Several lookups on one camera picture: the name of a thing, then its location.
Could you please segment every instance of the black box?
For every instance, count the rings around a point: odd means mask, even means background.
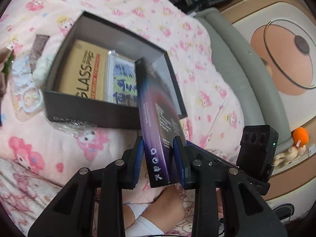
[[[278,132],[269,125],[245,126],[236,165],[252,177],[268,180],[278,138]]]
[[[58,73],[62,72],[76,39],[115,50],[134,61],[144,57],[166,83],[179,117],[187,117],[167,52],[129,30],[85,11],[61,44],[48,74],[44,88],[48,120],[87,122],[104,128],[140,129],[138,108],[56,91],[59,84]]]

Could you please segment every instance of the bolt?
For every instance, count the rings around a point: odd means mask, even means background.
[[[117,161],[115,162],[115,164],[116,164],[117,166],[122,166],[122,165],[125,164],[125,161],[124,161],[124,160],[117,160]]]
[[[193,161],[193,165],[195,165],[195,166],[201,166],[201,165],[202,165],[202,161],[200,161],[200,160],[194,160],[194,161]]]
[[[238,174],[238,169],[234,168],[234,167],[231,167],[229,169],[229,172],[232,174],[232,175],[237,175]]]
[[[87,169],[86,167],[83,167],[79,170],[79,174],[81,175],[85,175],[88,172],[89,172],[89,169]]]

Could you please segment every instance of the pink bedsheet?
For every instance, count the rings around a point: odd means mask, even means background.
[[[188,113],[181,121],[186,138],[234,162],[244,127],[239,102],[212,64],[205,28],[167,0],[12,0],[0,19],[0,47],[13,48],[21,58],[30,52],[35,34],[46,34],[50,39],[43,55],[55,54],[84,10],[168,51]],[[0,157],[60,186],[81,167],[103,168],[120,158],[136,139],[136,131],[100,128],[75,138],[54,129],[44,110],[31,117],[24,113],[27,120],[20,121],[19,101],[10,91],[8,86],[1,102]],[[149,187],[143,164],[139,184],[124,191],[124,202],[152,202],[161,190]]]

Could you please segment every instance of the stuffed toy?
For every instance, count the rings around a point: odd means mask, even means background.
[[[303,127],[295,129],[293,132],[293,140],[294,144],[292,147],[274,156],[274,166],[287,166],[288,164],[298,160],[302,156],[302,154],[306,151],[306,144],[309,141],[309,134],[307,130]]]
[[[283,151],[273,158],[274,166],[283,163],[282,167],[287,166],[291,162],[298,160],[306,150],[306,145],[302,147],[292,146],[288,150]]]

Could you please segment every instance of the cardboard box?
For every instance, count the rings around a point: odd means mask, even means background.
[[[115,50],[133,61],[145,58],[166,83],[179,117],[187,116],[167,52],[125,28],[83,12],[59,48],[45,83],[48,120],[92,123],[104,128],[140,129],[138,108],[58,92],[61,75],[75,40]]]

